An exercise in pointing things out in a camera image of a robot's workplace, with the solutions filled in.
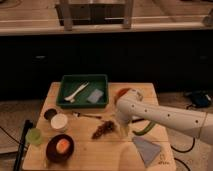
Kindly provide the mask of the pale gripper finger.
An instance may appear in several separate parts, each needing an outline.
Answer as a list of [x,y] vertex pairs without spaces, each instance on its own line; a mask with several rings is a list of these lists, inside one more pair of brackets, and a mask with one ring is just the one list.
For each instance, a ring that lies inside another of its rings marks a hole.
[[127,136],[129,134],[129,126],[128,125],[121,125],[120,126],[120,132],[122,136]]

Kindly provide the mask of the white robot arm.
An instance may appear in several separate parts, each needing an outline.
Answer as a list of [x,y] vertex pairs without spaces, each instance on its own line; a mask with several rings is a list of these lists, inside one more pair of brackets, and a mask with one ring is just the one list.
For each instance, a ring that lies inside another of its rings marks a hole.
[[141,100],[141,92],[127,89],[115,96],[116,120],[127,128],[134,116],[155,122],[213,145],[213,114],[154,105]]

